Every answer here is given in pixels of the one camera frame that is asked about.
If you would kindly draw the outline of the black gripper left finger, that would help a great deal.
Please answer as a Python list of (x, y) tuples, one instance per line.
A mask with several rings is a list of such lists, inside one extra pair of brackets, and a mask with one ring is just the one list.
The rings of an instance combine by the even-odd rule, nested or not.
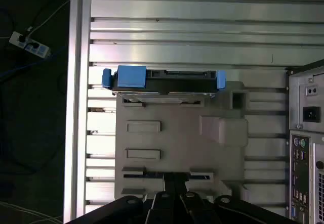
[(175, 174), (163, 176), (164, 191), (152, 200), (128, 195), (80, 216), (69, 223), (172, 223), (175, 206)]

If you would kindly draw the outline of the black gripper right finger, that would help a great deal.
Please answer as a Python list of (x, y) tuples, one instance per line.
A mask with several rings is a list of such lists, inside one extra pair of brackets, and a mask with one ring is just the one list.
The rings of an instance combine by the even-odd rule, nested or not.
[(187, 174), (175, 174), (175, 192), (193, 223), (296, 223), (230, 195), (221, 195), (210, 203), (199, 194), (188, 191), (185, 185), (187, 181)]

